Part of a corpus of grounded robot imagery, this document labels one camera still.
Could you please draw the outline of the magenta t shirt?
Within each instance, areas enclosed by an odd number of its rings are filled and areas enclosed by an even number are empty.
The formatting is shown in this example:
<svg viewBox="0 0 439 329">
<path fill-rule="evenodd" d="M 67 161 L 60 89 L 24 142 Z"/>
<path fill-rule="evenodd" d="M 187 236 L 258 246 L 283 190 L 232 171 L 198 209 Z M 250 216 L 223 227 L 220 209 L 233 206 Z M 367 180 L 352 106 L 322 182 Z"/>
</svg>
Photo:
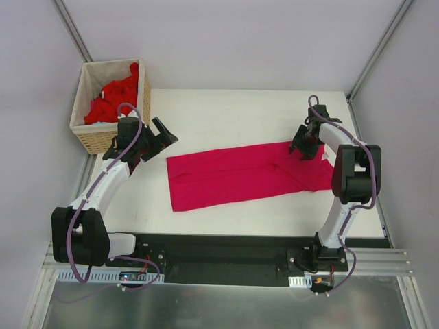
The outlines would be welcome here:
<svg viewBox="0 0 439 329">
<path fill-rule="evenodd" d="M 331 189 L 333 166 L 319 147 L 312 160 L 289 142 L 216 149 L 167 158 L 171 206 L 185 212 L 302 191 Z"/>
</svg>

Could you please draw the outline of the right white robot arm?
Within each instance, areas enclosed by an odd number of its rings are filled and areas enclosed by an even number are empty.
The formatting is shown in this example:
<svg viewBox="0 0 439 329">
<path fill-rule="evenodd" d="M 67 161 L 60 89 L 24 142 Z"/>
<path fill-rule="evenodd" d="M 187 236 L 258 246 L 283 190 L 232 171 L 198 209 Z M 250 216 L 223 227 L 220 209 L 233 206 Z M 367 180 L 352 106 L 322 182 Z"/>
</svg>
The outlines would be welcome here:
<svg viewBox="0 0 439 329">
<path fill-rule="evenodd" d="M 321 146 L 335 152 L 331 178 L 333 204 L 324 225 L 316 232 L 309 248 L 298 251 L 293 264 L 302 271 L 317 273 L 339 268 L 346 259 L 346 233 L 361 209 L 371 209 L 381 188 L 381 148 L 368 145 L 351 134 L 323 104 L 309 104 L 308 116 L 290 143 L 291 153 L 312 160 Z"/>
</svg>

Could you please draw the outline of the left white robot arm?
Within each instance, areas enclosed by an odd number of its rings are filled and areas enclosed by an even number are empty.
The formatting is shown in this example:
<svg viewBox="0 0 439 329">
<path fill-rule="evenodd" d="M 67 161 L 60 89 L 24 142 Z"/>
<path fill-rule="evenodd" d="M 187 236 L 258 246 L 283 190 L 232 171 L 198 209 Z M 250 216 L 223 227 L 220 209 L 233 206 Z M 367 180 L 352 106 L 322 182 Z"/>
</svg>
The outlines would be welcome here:
<svg viewBox="0 0 439 329">
<path fill-rule="evenodd" d="M 140 162 L 147 162 L 177 142 L 157 117 L 158 129 L 136 117 L 125 117 L 117 124 L 117 135 L 102 156 L 97 177 L 69 206 L 57 207 L 51 215 L 52 250 L 58 263 L 75 263 L 100 267 L 109 258 L 121 256 L 129 266 L 139 266 L 145 250 L 130 233 L 108 232 L 104 215 L 121 185 Z"/>
</svg>

